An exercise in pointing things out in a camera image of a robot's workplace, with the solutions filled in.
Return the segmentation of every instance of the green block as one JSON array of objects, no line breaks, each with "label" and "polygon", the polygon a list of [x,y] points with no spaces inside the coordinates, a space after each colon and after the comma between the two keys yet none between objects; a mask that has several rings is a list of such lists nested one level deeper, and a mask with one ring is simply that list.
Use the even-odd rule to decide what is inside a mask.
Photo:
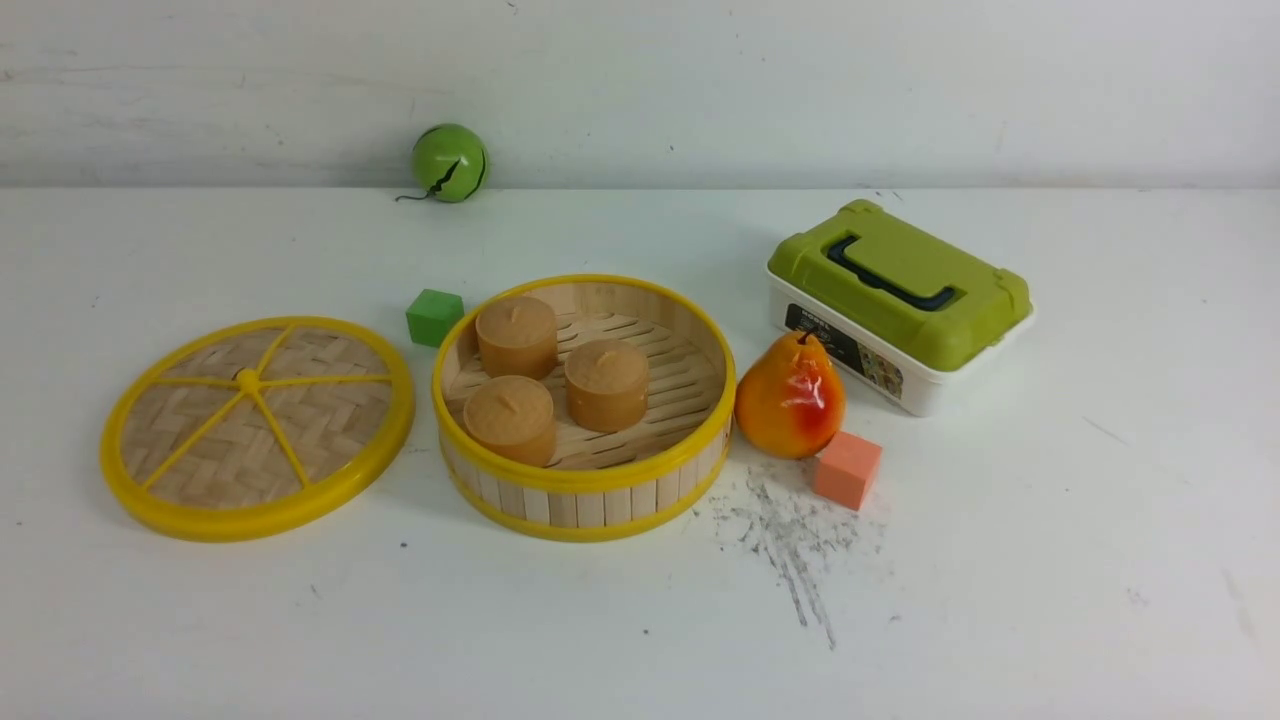
[{"label": "green block", "polygon": [[424,290],[404,311],[408,337],[417,345],[440,347],[444,336],[462,319],[462,299],[452,292]]}]

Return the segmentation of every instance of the orange cube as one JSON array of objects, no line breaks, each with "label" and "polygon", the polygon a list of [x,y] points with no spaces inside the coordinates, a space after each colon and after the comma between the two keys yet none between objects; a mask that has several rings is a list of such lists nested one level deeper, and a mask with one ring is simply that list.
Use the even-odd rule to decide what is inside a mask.
[{"label": "orange cube", "polygon": [[827,500],[860,510],[879,470],[881,446],[849,433],[836,433],[818,459],[813,491]]}]

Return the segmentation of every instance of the green toy ball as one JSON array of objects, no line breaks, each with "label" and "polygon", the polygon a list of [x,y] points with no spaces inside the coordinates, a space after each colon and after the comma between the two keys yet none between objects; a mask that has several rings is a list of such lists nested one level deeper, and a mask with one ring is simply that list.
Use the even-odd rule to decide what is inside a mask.
[{"label": "green toy ball", "polygon": [[475,195],[489,177],[489,152],[480,136],[470,129],[444,123],[422,133],[413,143],[413,178],[426,195],[410,200],[435,199],[462,202]]}]

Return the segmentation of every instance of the foam block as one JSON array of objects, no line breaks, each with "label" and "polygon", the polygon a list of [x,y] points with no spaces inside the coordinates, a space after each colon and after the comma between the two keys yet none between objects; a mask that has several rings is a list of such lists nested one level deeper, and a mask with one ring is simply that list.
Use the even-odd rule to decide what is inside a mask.
[{"label": "foam block", "polygon": [[408,337],[417,345],[440,347],[444,336],[462,319],[462,299],[452,292],[424,290],[404,311]]},{"label": "foam block", "polygon": [[818,457],[813,491],[832,502],[861,510],[879,470],[881,446],[849,433],[836,433]]}]

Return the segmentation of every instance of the bamboo steamer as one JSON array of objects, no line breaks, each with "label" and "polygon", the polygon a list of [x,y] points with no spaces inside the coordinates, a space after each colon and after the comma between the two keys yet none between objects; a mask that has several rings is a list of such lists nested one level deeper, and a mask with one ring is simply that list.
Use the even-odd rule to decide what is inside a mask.
[{"label": "bamboo steamer", "polygon": [[[467,436],[462,407],[489,377],[476,316],[527,295],[557,316],[559,363],[541,382],[556,406],[557,448],[544,468],[502,457]],[[623,340],[649,360],[648,411],[616,433],[570,419],[564,359],[593,340]],[[712,486],[728,452],[733,356],[714,322],[660,286],[618,275],[561,275],[526,283],[474,309],[444,338],[431,378],[440,448],[458,492],[512,530],[557,541],[608,541],[676,518]]]},{"label": "bamboo steamer", "polygon": [[413,424],[413,382],[378,334],[330,318],[268,318],[179,347],[116,402],[106,484],[151,529],[225,542],[346,503]]}]

